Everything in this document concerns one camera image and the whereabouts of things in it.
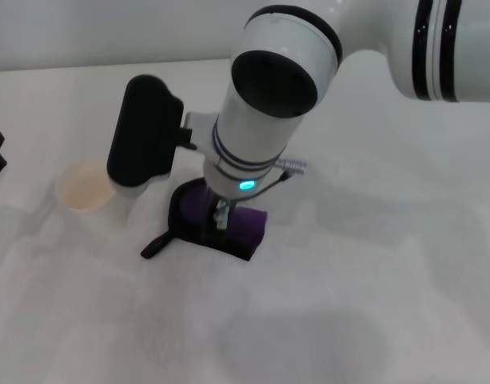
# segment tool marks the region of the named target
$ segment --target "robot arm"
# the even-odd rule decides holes
[[[227,199],[254,196],[304,115],[325,97],[339,65],[358,50],[383,53],[397,88],[409,98],[490,102],[490,0],[275,0],[244,28],[220,112],[187,114],[189,145],[205,155],[209,187]],[[162,103],[166,121],[179,129],[182,105],[172,118],[167,97],[146,99]],[[147,114],[144,105],[137,114]],[[180,134],[159,134],[167,131],[164,118],[138,120],[139,130],[118,127],[109,173],[117,184],[143,190],[149,179],[169,173]],[[148,153],[138,155],[143,148]],[[168,163],[161,172],[148,170],[157,163],[154,148]],[[140,180],[126,183],[122,175],[136,169]]]

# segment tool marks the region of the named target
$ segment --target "paper cup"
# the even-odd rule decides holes
[[[60,205],[84,230],[106,238],[125,229],[135,203],[117,194],[103,160],[69,166],[58,179],[55,192]]]

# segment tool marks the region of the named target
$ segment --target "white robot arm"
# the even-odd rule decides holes
[[[253,14],[244,28],[219,113],[187,114],[189,145],[205,155],[209,187],[228,200],[256,195],[304,115],[324,98],[339,65],[358,50],[383,53],[397,88],[409,98],[490,102],[490,0],[275,0]],[[152,104],[156,98],[163,114],[180,110],[180,120],[180,101],[166,108],[163,96],[151,94],[144,100]],[[152,113],[144,112],[143,103],[137,108],[140,123],[150,126],[140,133],[150,146],[157,140],[153,130],[163,122],[149,118]],[[150,109],[159,114],[157,107]],[[117,184],[142,191],[149,179],[169,169],[143,171],[141,185],[140,178],[126,183],[118,177],[125,166],[134,176],[145,169],[143,164],[157,163],[152,157],[160,150],[151,148],[150,158],[130,155],[136,125],[129,124],[134,131],[120,138],[120,151],[112,148],[121,165],[110,161],[109,172]],[[171,141],[175,134],[165,137],[163,141]],[[116,136],[116,149],[119,142]],[[165,143],[160,144],[165,152]],[[173,158],[174,150],[167,152]],[[170,159],[165,162],[171,167]]]
[[[108,161],[118,190],[168,176],[176,146],[205,155],[204,179],[177,188],[169,230],[142,256],[181,238],[250,260],[266,214],[237,203],[301,171],[281,154],[358,50],[383,53],[409,98],[490,102],[490,0],[275,0],[246,24],[219,113],[189,112],[181,128],[182,101],[161,80],[129,83]],[[262,186],[275,167],[284,173]]]

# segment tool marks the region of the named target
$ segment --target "metal connector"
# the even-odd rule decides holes
[[[307,163],[289,158],[279,158],[277,162],[275,162],[275,167],[280,168],[289,174],[305,174]]]
[[[226,230],[229,224],[229,213],[231,207],[231,201],[223,198],[218,202],[216,212],[214,213],[214,221],[216,222],[217,230]]]

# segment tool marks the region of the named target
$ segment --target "white table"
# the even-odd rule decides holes
[[[379,55],[350,58],[289,145],[309,174],[253,203],[250,263],[180,241],[145,261],[199,155],[108,242],[51,194],[106,156],[142,73],[210,112],[229,64],[0,73],[0,384],[490,384],[490,106],[409,101]]]

